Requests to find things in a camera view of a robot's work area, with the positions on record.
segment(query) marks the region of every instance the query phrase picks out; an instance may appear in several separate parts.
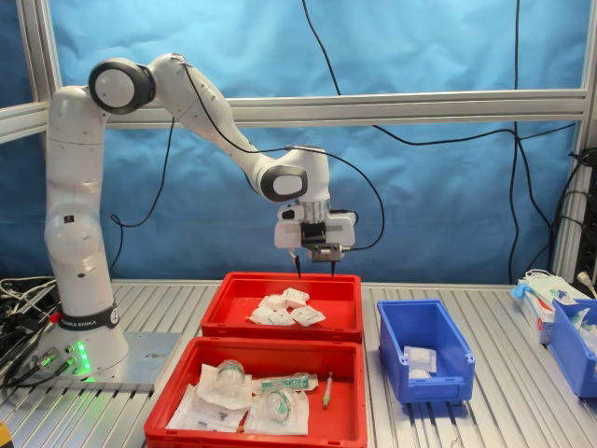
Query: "blue plastic bin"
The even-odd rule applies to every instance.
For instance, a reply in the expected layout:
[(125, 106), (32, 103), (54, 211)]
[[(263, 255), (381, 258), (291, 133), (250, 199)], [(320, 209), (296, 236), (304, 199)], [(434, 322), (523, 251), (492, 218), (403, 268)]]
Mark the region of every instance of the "blue plastic bin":
[(572, 388), (572, 391), (581, 398), (597, 397), (597, 376), (595, 376), (595, 361), (597, 357), (572, 325), (570, 320), (576, 313), (589, 308), (585, 316), (591, 324), (597, 324), (597, 301), (577, 300), (576, 305), (561, 305), (553, 301), (556, 316), (551, 332), (551, 353), (560, 364), (563, 376)]
[[(460, 401), (473, 395), (475, 358), (439, 300), (379, 301), (382, 317), (380, 355), (394, 395), (402, 404)], [(404, 346), (437, 352), (437, 374), (409, 379)]]

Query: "blue fabric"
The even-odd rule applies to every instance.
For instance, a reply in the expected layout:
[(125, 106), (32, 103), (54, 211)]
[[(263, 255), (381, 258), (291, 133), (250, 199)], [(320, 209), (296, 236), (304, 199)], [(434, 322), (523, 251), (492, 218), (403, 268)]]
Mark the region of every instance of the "blue fabric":
[(0, 2), (0, 108), (31, 103), (31, 84), (15, 2)]
[[(344, 93), (509, 89), (513, 83), (514, 2), (308, 2)], [(52, 2), (64, 84), (84, 84), (109, 57), (148, 63), (184, 53), (227, 96), (334, 94), (300, 1), (147, 3)], [(521, 83), (580, 85), (589, 2), (524, 1)], [(566, 123), (521, 123), (521, 136)], [(390, 126), (431, 140), (484, 133), (511, 123)], [(368, 251), (348, 254), (340, 273), (366, 281), (505, 283), (514, 228), (508, 205), (513, 156), (509, 134), (462, 144), (407, 147), (369, 127), (245, 129), (259, 148), (312, 144), (370, 176), (386, 209), (386, 233)], [(106, 132), (102, 221), (108, 259), (118, 248), (116, 213), (142, 219), (160, 184), (167, 130)], [(573, 130), (525, 140), (535, 199), (552, 217), (569, 167)], [(43, 159), (34, 138), (0, 146), (0, 275), (49, 273), (43, 246)], [(528, 199), (519, 157), (515, 204), (521, 236), (515, 273), (547, 241)], [(381, 225), (375, 196), (350, 168), (330, 161), (336, 208), (353, 208), (359, 245)], [(292, 271), (273, 246), (278, 205), (246, 184), (219, 149), (174, 130), (166, 187), (154, 215), (125, 230), (116, 277), (221, 278), (229, 271)], [(544, 264), (540, 260), (537, 266)], [(303, 257), (303, 270), (328, 270)]]

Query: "green led light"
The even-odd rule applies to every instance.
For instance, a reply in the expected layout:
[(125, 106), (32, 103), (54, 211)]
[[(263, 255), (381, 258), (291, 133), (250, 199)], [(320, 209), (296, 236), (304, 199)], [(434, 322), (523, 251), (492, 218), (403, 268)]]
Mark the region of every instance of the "green led light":
[(81, 360), (83, 362), (83, 367), (85, 367), (85, 371), (81, 373), (87, 373), (91, 370), (91, 364), (87, 357), (87, 351), (85, 350), (85, 344), (82, 342), (76, 343), (76, 347), (78, 348), (78, 353), (81, 356)]

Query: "red plastic bin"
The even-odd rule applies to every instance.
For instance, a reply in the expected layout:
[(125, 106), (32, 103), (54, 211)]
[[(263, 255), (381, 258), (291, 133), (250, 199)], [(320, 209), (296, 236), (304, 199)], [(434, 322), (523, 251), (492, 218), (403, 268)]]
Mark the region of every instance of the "red plastic bin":
[[(326, 320), (309, 327), (258, 325), (247, 319), (264, 296), (288, 287), (309, 293), (307, 304)], [(356, 275), (306, 273), (229, 273), (203, 316), (204, 336), (231, 338), (345, 341), (363, 337), (361, 279)]]
[[(289, 375), (297, 371), (316, 373), (320, 384), (307, 392), (309, 434), (273, 436), (166, 429), (188, 384), (195, 385), (201, 364), (217, 366), (236, 359), (254, 378)], [(326, 410), (327, 368), (333, 372), (331, 401)], [(319, 341), (272, 341), (237, 338), (195, 338), (180, 358), (145, 424), (148, 448), (264, 447), (314, 448), (367, 446), (365, 379), (360, 344)]]

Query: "sterile package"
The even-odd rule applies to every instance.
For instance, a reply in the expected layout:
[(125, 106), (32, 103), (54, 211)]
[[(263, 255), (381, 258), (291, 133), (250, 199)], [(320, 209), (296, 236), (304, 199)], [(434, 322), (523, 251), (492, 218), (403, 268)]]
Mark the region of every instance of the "sterile package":
[(577, 299), (590, 299), (558, 275), (531, 275), (525, 278), (533, 292), (549, 305), (554, 299), (562, 305), (574, 305)]
[(261, 394), (273, 387), (287, 387), (292, 390), (314, 390), (319, 382), (317, 375), (309, 373), (295, 373), (289, 376), (276, 376), (253, 380), (253, 393)]
[(553, 310), (533, 293), (526, 282), (520, 281), (511, 295), (522, 309), (527, 323), (535, 330), (537, 341), (549, 343), (555, 318)]
[(271, 296), (265, 296), (259, 306), (266, 306), (271, 308), (273, 311), (285, 310), (286, 297), (272, 294)]
[(289, 389), (257, 395), (244, 422), (244, 432), (306, 436), (309, 432), (307, 395)]
[(271, 325), (268, 316), (273, 314), (274, 311), (267, 306), (259, 306), (256, 310), (251, 314), (250, 317), (247, 317), (250, 321), (260, 324), (260, 325)]
[(197, 385), (197, 396), (213, 404), (223, 406), (230, 410), (249, 409), (252, 404), (252, 378), (245, 375), (242, 386), (234, 394), (227, 393), (218, 387), (216, 379), (218, 369), (216, 367), (201, 365), (201, 377)]
[(309, 327), (312, 324), (326, 320), (322, 312), (313, 309), (311, 306), (295, 308), (290, 313), (290, 317), (299, 322), (303, 327)]
[(300, 308), (301, 306), (305, 306), (307, 304), (307, 300), (309, 299), (309, 294), (292, 287), (284, 291), (282, 295), (286, 297), (286, 304), (290, 308)]
[(270, 321), (271, 325), (294, 325), (295, 321), (292, 320), (290, 314), (286, 311), (286, 309), (275, 311), (268, 315), (268, 320)]
[(589, 308), (585, 308), (584, 310), (576, 313), (576, 315), (570, 319), (572, 321), (572, 325), (575, 326), (576, 331), (578, 331), (578, 329), (580, 329), (582, 326), (583, 320), (585, 320), (585, 315), (587, 315), (588, 312)]
[(247, 409), (230, 410), (197, 396), (196, 386), (188, 385), (167, 429), (236, 432)]
[(437, 372), (437, 353), (431, 348), (404, 347), (404, 356), (409, 359), (409, 370), (427, 373)]
[(409, 379), (416, 380), (422, 378), (431, 378), (431, 375), (423, 369), (409, 369)]
[(588, 312), (589, 308), (585, 308), (576, 313), (570, 320), (585, 345), (593, 354), (597, 355), (597, 326), (584, 320)]

